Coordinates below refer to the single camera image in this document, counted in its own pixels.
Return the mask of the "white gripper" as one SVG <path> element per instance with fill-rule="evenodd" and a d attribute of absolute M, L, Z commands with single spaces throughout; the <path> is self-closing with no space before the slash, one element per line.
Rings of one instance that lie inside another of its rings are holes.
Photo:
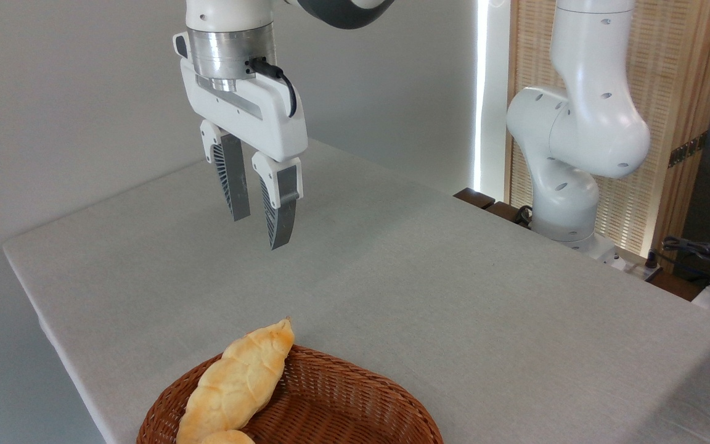
<path fill-rule="evenodd" d="M 301 160 L 294 158 L 308 146 L 301 99 L 290 115 L 287 85 L 262 74 L 235 81 L 234 92 L 217 90 L 195 72 L 187 33 L 174 35 L 174 50 L 192 110 L 205 118 L 200 132 L 206 161 L 216 168 L 233 220 L 250 216 L 244 141 L 260 151 L 251 163 L 260 179 L 270 247 L 288 244 L 296 201 L 304 196 Z"/>

